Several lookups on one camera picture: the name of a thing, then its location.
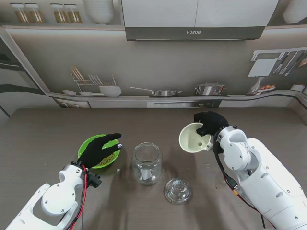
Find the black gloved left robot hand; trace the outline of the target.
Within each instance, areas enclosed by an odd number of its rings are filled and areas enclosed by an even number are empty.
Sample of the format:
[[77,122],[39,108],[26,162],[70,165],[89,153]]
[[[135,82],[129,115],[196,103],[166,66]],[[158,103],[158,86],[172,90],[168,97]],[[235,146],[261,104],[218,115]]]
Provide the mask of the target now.
[[88,169],[95,167],[103,160],[103,158],[112,155],[114,152],[122,148],[122,144],[120,143],[111,147],[103,148],[105,144],[115,139],[119,139],[121,136],[120,133],[114,133],[95,138],[88,144],[80,158],[77,160],[77,163]]

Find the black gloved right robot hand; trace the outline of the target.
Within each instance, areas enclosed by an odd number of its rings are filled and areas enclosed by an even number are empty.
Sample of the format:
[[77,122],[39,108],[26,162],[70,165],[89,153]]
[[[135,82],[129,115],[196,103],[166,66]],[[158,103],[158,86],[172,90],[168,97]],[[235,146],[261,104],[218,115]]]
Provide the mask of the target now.
[[214,136],[215,133],[229,126],[225,117],[212,111],[196,113],[193,118],[194,123],[202,123],[202,127],[196,130],[200,136]]

